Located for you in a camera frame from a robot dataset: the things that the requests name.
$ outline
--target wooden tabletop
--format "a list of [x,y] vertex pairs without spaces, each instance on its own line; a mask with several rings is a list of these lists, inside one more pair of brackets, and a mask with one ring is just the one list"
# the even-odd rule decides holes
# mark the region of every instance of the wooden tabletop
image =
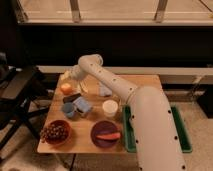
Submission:
[[[162,89],[160,79],[157,75],[120,76],[137,85],[151,85]],[[66,80],[66,82],[70,82],[74,88],[77,87],[77,82],[74,80]],[[120,110],[114,119],[106,118],[103,114],[103,109],[101,108],[102,103],[109,99],[113,99],[119,102],[119,98],[114,94],[111,97],[99,96],[99,81],[92,76],[87,76],[84,82],[89,92],[82,93],[82,96],[92,104],[93,109],[85,118],[81,118],[78,114],[76,114],[74,118],[68,119],[61,111],[61,106],[63,105],[62,100],[65,96],[59,89],[60,85],[64,83],[64,81],[61,81],[59,78],[45,125],[57,119],[66,120],[69,122],[72,128],[71,137],[65,144],[57,148],[40,141],[37,149],[39,153],[127,153],[124,148],[123,137],[117,142],[115,146],[109,149],[98,148],[91,141],[90,131],[94,124],[98,121],[110,120],[111,122],[115,123],[118,129],[122,132],[122,114],[120,106]]]

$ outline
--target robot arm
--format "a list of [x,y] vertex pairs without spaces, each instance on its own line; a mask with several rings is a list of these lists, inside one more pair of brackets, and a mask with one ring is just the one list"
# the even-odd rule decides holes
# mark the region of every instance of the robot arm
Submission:
[[182,171],[185,163],[169,102],[155,87],[137,85],[105,70],[100,55],[82,56],[71,77],[93,75],[131,109],[139,168],[143,171]]

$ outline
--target gray cup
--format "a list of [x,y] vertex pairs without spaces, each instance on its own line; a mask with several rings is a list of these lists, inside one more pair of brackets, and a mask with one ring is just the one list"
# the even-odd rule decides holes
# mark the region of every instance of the gray cup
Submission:
[[72,118],[75,114],[75,105],[72,102],[64,103],[64,105],[61,107],[61,110],[66,117]]

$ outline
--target tan bowl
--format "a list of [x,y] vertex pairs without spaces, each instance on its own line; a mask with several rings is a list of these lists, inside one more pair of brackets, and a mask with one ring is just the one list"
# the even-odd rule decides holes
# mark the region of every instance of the tan bowl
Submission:
[[55,120],[55,121],[51,122],[50,124],[55,124],[56,126],[63,126],[63,128],[65,130],[67,130],[68,134],[65,139],[53,140],[53,139],[46,138],[45,141],[52,146],[59,146],[59,145],[64,144],[70,138],[70,134],[71,134],[71,127],[70,127],[69,123],[66,122],[65,120]]

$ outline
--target green container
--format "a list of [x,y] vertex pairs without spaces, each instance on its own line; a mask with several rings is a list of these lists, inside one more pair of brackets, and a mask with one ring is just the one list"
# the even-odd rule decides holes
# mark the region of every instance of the green container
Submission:
[[[187,135],[183,120],[179,114],[179,110],[177,107],[172,106],[172,114],[175,121],[175,126],[177,129],[178,137],[180,140],[180,145],[183,153],[191,153],[192,146],[189,141],[189,137]],[[124,127],[124,140],[125,140],[125,148],[130,153],[136,152],[136,145],[135,145],[135,137],[133,133],[133,129],[129,123],[129,118],[131,116],[130,107],[124,106],[123,107],[123,127]]]

